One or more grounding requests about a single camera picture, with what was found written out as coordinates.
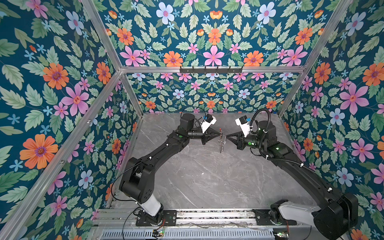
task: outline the floral wallpaper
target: floral wallpaper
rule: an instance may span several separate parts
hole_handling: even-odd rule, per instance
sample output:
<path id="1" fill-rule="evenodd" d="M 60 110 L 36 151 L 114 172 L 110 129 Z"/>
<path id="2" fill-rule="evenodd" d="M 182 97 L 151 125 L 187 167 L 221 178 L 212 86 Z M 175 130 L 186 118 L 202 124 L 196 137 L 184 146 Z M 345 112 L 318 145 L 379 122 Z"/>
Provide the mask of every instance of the floral wallpaper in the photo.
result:
<path id="1" fill-rule="evenodd" d="M 384 237 L 384 6 L 353 2 L 285 113 L 310 168 L 359 200 L 353 240 Z"/>
<path id="2" fill-rule="evenodd" d="M 293 73 L 181 74 L 133 73 L 128 78 L 144 112 L 277 112 L 292 84 Z"/>
<path id="3" fill-rule="evenodd" d="M 2 1 L 0 30 L 6 33 L 0 37 L 3 227 L 114 69 L 79 1 Z M 119 83 L 19 239 L 84 238 L 92 212 L 103 207 L 135 119 Z"/>
<path id="4" fill-rule="evenodd" d="M 119 0 L 95 5 L 126 66 L 296 66 L 308 58 L 337 3 Z"/>

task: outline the diagonal metal beam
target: diagonal metal beam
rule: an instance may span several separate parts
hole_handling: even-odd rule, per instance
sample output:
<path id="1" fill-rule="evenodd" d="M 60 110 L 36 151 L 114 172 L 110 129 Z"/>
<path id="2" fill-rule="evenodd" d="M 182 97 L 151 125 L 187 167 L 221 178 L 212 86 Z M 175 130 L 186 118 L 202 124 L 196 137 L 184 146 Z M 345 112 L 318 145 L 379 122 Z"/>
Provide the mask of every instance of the diagonal metal beam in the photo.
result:
<path id="1" fill-rule="evenodd" d="M 103 106 L 105 100 L 120 78 L 121 73 L 116 72 L 111 77 L 107 85 L 104 86 L 99 96 L 97 96 L 93 104 L 81 118 L 78 125 L 74 128 L 54 158 L 44 169 L 43 173 L 37 179 L 32 188 L 28 191 L 28 194 L 18 206 L 14 214 L 3 226 L 0 231 L 0 239 L 14 240 L 17 237 L 21 228 L 25 226 L 26 222 L 37 208 L 37 205 L 39 205 L 40 199 L 46 194 L 49 186 L 54 182 L 56 176 L 67 162 L 67 159 L 72 154 L 77 143 L 83 137 L 85 131 L 89 127 L 89 123 L 96 117 L 96 114 Z"/>
<path id="2" fill-rule="evenodd" d="M 352 0 L 340 0 L 338 5 L 336 6 L 335 11 L 332 13 L 331 17 L 328 20 L 327 25 L 325 25 L 324 32 L 320 36 L 316 46 L 313 48 L 311 54 L 309 55 L 304 67 L 304 72 L 300 74 L 294 85 L 292 86 L 290 92 L 288 93 L 287 97 L 284 100 L 283 105 L 281 106 L 278 114 L 279 117 L 282 117 L 284 115 L 284 112 L 286 111 L 287 107 L 291 103 L 292 99 L 296 95 L 297 91 L 300 89 L 301 84 L 303 83 L 304 79 L 308 76 L 308 73 L 310 72 L 312 66 L 315 64 L 317 58 L 319 57 L 321 51 L 327 44 L 329 38 L 331 37 L 333 31 L 339 24 L 341 18 L 347 11 L 349 5 L 352 3 Z"/>
<path id="3" fill-rule="evenodd" d="M 104 46 L 104 49 L 107 51 L 109 58 L 112 61 L 112 65 L 116 71 L 119 71 L 122 67 L 120 58 L 111 42 L 111 39 L 107 35 L 107 31 L 105 30 L 104 23 L 101 20 L 101 17 L 96 9 L 96 6 L 93 0 L 82 0 L 83 6 L 95 28 L 95 31 L 99 35 L 101 43 Z"/>
<path id="4" fill-rule="evenodd" d="M 135 109 L 137 115 L 142 118 L 143 116 L 143 111 L 140 107 L 139 100 L 136 97 L 135 92 L 133 91 L 132 85 L 129 83 L 129 80 L 127 78 L 126 74 L 123 74 L 121 76 L 121 83 L 123 84 L 125 90 L 127 90 L 127 94 L 129 96 L 129 99 L 131 100 L 131 103 L 133 105 L 133 108 Z"/>
<path id="5" fill-rule="evenodd" d="M 303 66 L 259 66 L 259 67 L 128 67 L 123 66 L 123 73 L 303 73 Z"/>

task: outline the black mounting plate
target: black mounting plate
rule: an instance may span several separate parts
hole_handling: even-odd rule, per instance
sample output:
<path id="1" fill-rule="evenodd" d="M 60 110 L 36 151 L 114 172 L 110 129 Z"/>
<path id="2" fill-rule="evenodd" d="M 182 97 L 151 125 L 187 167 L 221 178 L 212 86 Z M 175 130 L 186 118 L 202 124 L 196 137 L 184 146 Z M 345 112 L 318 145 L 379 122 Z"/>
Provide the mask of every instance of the black mounting plate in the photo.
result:
<path id="1" fill-rule="evenodd" d="M 177 211 L 164 210 L 163 218 L 165 219 L 164 226 L 176 226 Z M 151 225 L 149 221 L 147 221 L 147 215 L 142 210 L 140 210 L 139 214 L 137 215 L 137 227 L 159 227 L 161 225 L 162 223 L 160 223 L 158 226 Z"/>
<path id="2" fill-rule="evenodd" d="M 294 220 L 287 220 L 280 224 L 276 224 L 272 222 L 269 216 L 270 209 L 252 209 L 252 211 L 255 213 L 257 225 L 283 225 L 284 226 L 284 225 L 287 225 L 287 221 L 290 226 L 297 225 L 297 222 Z"/>

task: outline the orange flower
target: orange flower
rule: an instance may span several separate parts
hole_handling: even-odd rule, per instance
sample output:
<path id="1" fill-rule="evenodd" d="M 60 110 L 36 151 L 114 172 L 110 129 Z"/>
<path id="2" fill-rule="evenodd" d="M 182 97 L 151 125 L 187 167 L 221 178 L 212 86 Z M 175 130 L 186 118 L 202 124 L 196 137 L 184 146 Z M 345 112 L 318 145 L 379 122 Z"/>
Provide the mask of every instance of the orange flower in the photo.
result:
<path id="1" fill-rule="evenodd" d="M 44 81 L 48 82 L 48 86 L 55 88 L 57 90 L 62 89 L 67 86 L 67 83 L 70 81 L 67 70 L 63 69 L 63 66 L 60 64 L 50 63 L 49 68 L 45 67 L 43 72 Z"/>
<path id="2" fill-rule="evenodd" d="M 53 153 L 58 151 L 57 144 L 53 144 L 55 139 L 48 136 L 45 139 L 44 134 L 36 134 L 35 140 L 28 138 L 23 147 L 27 148 L 20 151 L 20 159 L 27 160 L 24 165 L 32 169 L 37 164 L 37 169 L 42 169 L 47 166 L 47 161 L 51 162 L 55 156 Z"/>
<path id="3" fill-rule="evenodd" d="M 146 106 L 147 108 L 149 108 L 149 109 L 155 109 L 155 108 L 156 108 L 156 104 L 153 103 L 152 101 L 147 101 L 147 102 L 145 103 L 145 106 Z"/>
<path id="4" fill-rule="evenodd" d="M 287 129 L 287 131 L 289 132 L 289 124 L 286 123 L 286 122 L 284 122 L 284 126 L 285 126 L 285 128 Z"/>
<path id="5" fill-rule="evenodd" d="M 212 19 L 220 19 L 223 16 L 223 12 L 222 11 L 211 11 L 209 13 L 209 15 L 211 16 Z"/>
<path id="6" fill-rule="evenodd" d="M 98 63 L 96 68 L 96 73 L 99 75 L 100 82 L 107 84 L 111 78 L 111 73 L 109 72 L 109 67 L 105 65 L 105 62 Z"/>
<path id="7" fill-rule="evenodd" d="M 364 72 L 364 77 L 362 78 L 363 82 L 367 82 L 367 86 L 377 86 L 380 84 L 380 81 L 384 81 L 384 63 L 372 64 L 369 66 L 369 69 L 366 69 Z"/>
<path id="8" fill-rule="evenodd" d="M 29 45 L 29 48 L 31 49 L 32 52 L 37 53 L 36 48 L 34 46 Z"/>
<path id="9" fill-rule="evenodd" d="M 76 227 L 77 227 L 77 228 L 81 228 L 81 226 L 83 225 L 83 222 L 84 222 L 84 219 L 83 219 L 83 218 L 80 219 L 80 220 L 77 222 Z"/>
<path id="10" fill-rule="evenodd" d="M 363 233 L 359 229 L 352 229 L 351 237 L 353 240 L 368 240 L 368 237 L 366 235 L 363 235 Z"/>
<path id="11" fill-rule="evenodd" d="M 109 197 L 111 196 L 111 191 L 112 191 L 112 183 L 109 185 L 107 189 L 107 194 L 105 195 L 105 201 L 108 201 Z"/>
<path id="12" fill-rule="evenodd" d="M 233 35 L 233 30 L 228 28 L 227 31 L 225 32 L 225 34 L 227 36 L 232 36 Z"/>
<path id="13" fill-rule="evenodd" d="M 209 101 L 207 103 L 207 107 L 210 108 L 210 109 L 214 108 L 215 107 L 215 102 L 214 101 Z"/>
<path id="14" fill-rule="evenodd" d="M 276 105 L 277 105 L 277 102 L 272 100 L 272 101 L 268 102 L 265 107 L 272 109 L 272 108 L 276 107 Z"/>
<path id="15" fill-rule="evenodd" d="M 311 151 L 313 149 L 313 142 L 311 139 L 306 138 L 304 139 L 304 144 L 303 144 L 305 150 Z"/>
<path id="16" fill-rule="evenodd" d="M 331 74 L 331 69 L 329 68 L 329 63 L 322 63 L 317 67 L 316 72 L 314 74 L 315 82 L 322 85 L 329 79 L 328 74 Z"/>
<path id="17" fill-rule="evenodd" d="M 314 14 L 314 18 L 319 18 L 319 17 L 321 17 L 322 15 L 323 15 L 323 10 L 319 10 L 319 11 L 317 11 L 315 14 Z"/>
<path id="18" fill-rule="evenodd" d="M 132 36 L 132 33 L 130 31 L 127 31 L 126 28 L 118 29 L 117 36 L 119 38 L 119 41 L 124 43 L 125 45 L 132 45 L 135 39 Z"/>
<path id="19" fill-rule="evenodd" d="M 197 31 L 197 35 L 203 36 L 204 35 L 204 30 L 200 29 Z"/>
<path id="20" fill-rule="evenodd" d="M 181 63 L 183 59 L 180 58 L 179 53 L 175 53 L 174 51 L 169 51 L 169 53 L 164 54 L 164 63 L 167 64 L 167 67 L 181 67 Z"/>
<path id="21" fill-rule="evenodd" d="M 216 45 L 217 43 L 220 42 L 221 33 L 219 32 L 219 30 L 217 28 L 214 28 L 208 34 L 208 37 L 209 37 L 208 41 L 210 43 L 212 43 L 212 45 Z"/>
<path id="22" fill-rule="evenodd" d="M 304 28 L 302 31 L 300 31 L 295 40 L 297 45 L 303 45 L 304 43 L 308 42 L 310 40 L 310 37 L 312 37 L 313 32 L 312 28 Z"/>
<path id="23" fill-rule="evenodd" d="M 135 122 L 135 123 L 133 124 L 133 128 L 132 128 L 132 131 L 133 131 L 133 132 L 135 132 L 136 127 L 137 127 L 137 122 Z"/>
<path id="24" fill-rule="evenodd" d="M 120 139 L 116 138 L 115 141 L 112 144 L 112 152 L 114 154 L 119 153 L 120 147 L 121 147 L 121 141 L 120 141 Z"/>
<path id="25" fill-rule="evenodd" d="M 108 12 L 109 13 L 109 15 L 113 18 L 113 19 L 116 19 L 116 18 L 118 18 L 118 14 L 115 12 L 115 11 L 109 11 Z"/>
<path id="26" fill-rule="evenodd" d="M 260 63 L 264 61 L 264 58 L 262 58 L 264 55 L 263 53 L 259 53 L 259 51 L 254 51 L 252 53 L 248 53 L 247 57 L 244 58 L 244 66 L 246 67 L 255 67 L 260 66 Z"/>
<path id="27" fill-rule="evenodd" d="M 380 152 L 380 156 L 384 159 L 384 142 L 378 142 L 377 143 L 377 148 L 379 150 L 383 150 L 383 151 Z"/>

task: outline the gray marble surface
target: gray marble surface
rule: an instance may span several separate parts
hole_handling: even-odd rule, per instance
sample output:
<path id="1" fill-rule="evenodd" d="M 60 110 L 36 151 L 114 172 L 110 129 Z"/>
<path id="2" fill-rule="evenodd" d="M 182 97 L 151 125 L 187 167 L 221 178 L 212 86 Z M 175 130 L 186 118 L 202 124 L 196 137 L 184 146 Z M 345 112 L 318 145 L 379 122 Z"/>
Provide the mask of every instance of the gray marble surface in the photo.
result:
<path id="1" fill-rule="evenodd" d="M 225 134 L 241 131 L 235 119 L 244 113 L 213 114 Z M 257 120 L 266 120 L 259 114 Z M 180 114 L 145 114 L 132 156 L 140 158 L 163 143 L 180 123 Z M 278 141 L 289 146 L 288 133 L 276 114 L 272 114 Z M 123 193 L 119 198 L 128 199 Z M 280 199 L 315 205 L 310 195 L 286 172 L 272 162 L 251 154 L 249 148 L 237 150 L 226 141 L 219 153 L 218 137 L 202 145 L 190 143 L 171 157 L 157 172 L 154 194 L 164 208 L 262 208 Z M 112 208 L 133 208 L 132 202 L 114 201 Z"/>

